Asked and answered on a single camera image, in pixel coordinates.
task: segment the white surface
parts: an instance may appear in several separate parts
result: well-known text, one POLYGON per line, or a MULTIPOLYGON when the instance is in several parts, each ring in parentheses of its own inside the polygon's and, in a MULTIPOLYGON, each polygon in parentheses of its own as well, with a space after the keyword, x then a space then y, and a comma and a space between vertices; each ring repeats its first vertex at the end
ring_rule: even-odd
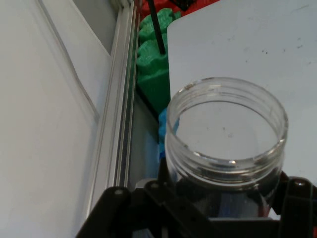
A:
POLYGON ((169 26, 170 91, 213 76, 256 83, 285 106, 283 169, 317 184, 317 1, 220 0, 169 26))
MULTIPOLYGON (((107 79, 107 57, 62 2, 45 1, 99 100, 106 85, 95 82, 107 79)), ((36 1, 1 0, 0 31, 0 237, 73 237, 86 212, 93 112, 36 1)))
POLYGON ((43 3, 68 50, 79 79, 101 114, 112 58, 72 0, 43 0, 43 3))

